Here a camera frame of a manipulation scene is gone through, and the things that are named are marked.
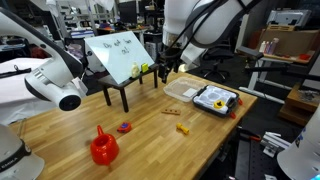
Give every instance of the tray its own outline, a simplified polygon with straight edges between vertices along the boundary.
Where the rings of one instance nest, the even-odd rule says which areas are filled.
[[[183,102],[190,102],[192,98],[197,95],[197,92],[202,89],[206,84],[191,78],[180,77],[166,87],[163,88],[164,92],[177,98]]]
[[[229,115],[237,106],[238,100],[238,93],[213,85],[204,87],[193,97],[196,107],[220,117]]]

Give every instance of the cardboard box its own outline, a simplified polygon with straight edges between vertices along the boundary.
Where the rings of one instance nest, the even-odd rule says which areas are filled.
[[[261,38],[257,49],[263,41],[271,42],[273,38],[278,38],[280,41],[274,50],[274,54],[283,54],[290,56],[299,56],[307,53],[314,40],[319,34],[318,30],[310,31],[276,31],[265,30],[261,34]]]

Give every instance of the black case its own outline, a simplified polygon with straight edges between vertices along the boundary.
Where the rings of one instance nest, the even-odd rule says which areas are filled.
[[[207,89],[208,86],[214,86],[214,85],[207,85],[207,86],[205,86],[204,88],[200,89],[200,90],[198,91],[197,95],[192,98],[193,104],[194,104],[197,108],[200,108],[200,109],[202,109],[202,110],[205,110],[205,111],[207,111],[207,112],[210,112],[210,113],[212,113],[212,114],[214,114],[214,115],[217,115],[217,116],[219,116],[219,117],[229,116],[230,113],[231,113],[231,112],[237,107],[237,105],[238,105],[239,94],[236,93],[236,92],[233,92],[233,91],[230,91],[230,90],[221,88],[221,87],[214,86],[214,87],[223,89],[223,90],[225,90],[225,91],[229,91],[229,92],[231,92],[231,93],[234,93],[234,94],[236,95],[236,98],[229,99],[229,101],[226,102],[226,106],[228,107],[228,110],[227,110],[226,114],[223,114],[223,113],[220,113],[220,112],[215,111],[215,110],[213,110],[213,109],[209,109],[209,108],[207,108],[207,107],[204,107],[204,106],[202,106],[201,104],[198,104],[198,103],[196,103],[196,102],[194,101],[194,98],[197,97],[197,96],[200,96],[200,95]]]

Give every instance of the white board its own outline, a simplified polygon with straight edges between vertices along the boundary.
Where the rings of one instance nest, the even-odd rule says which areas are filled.
[[[131,68],[134,62],[141,65],[154,64],[152,58],[139,42],[132,31],[97,36],[84,39],[87,46],[86,52],[92,51],[103,66],[109,71],[118,83],[131,77]]]

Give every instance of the black floor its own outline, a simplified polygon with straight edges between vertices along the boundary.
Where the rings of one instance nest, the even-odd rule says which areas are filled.
[[[248,86],[250,81],[250,74],[244,72],[245,66],[245,59],[242,57],[235,57],[230,60],[225,60],[224,63],[220,64],[220,69],[228,70],[231,73],[231,76],[225,83],[223,83],[223,85],[232,87],[234,89],[238,89],[241,86]],[[203,74],[201,73],[201,69],[203,67],[211,67],[211,63],[207,62],[205,64],[201,64],[201,67],[190,70],[188,73],[202,77]],[[207,79],[213,82],[220,83],[220,79],[216,75],[209,75]],[[300,81],[300,79],[282,76],[278,72],[268,73],[267,79],[287,86],[293,86],[296,82]],[[95,77],[84,77],[83,81],[89,89],[88,95],[101,91],[101,87],[97,85],[97,80]],[[289,93],[288,90],[275,88],[261,83],[257,83],[256,90],[259,90],[260,92],[264,92],[271,96],[278,97],[280,99],[285,99]],[[301,129],[301,127],[280,119],[277,116],[281,106],[281,104],[259,98],[254,107],[249,111],[249,113],[247,113],[247,115],[243,117],[241,124],[242,127],[260,135],[263,135],[266,130],[270,129],[274,129],[275,131],[276,129],[281,129],[282,131]],[[230,144],[231,148],[226,160],[224,162],[215,160],[202,176],[202,180],[224,179],[226,175],[235,175],[239,142],[235,140],[231,141]]]

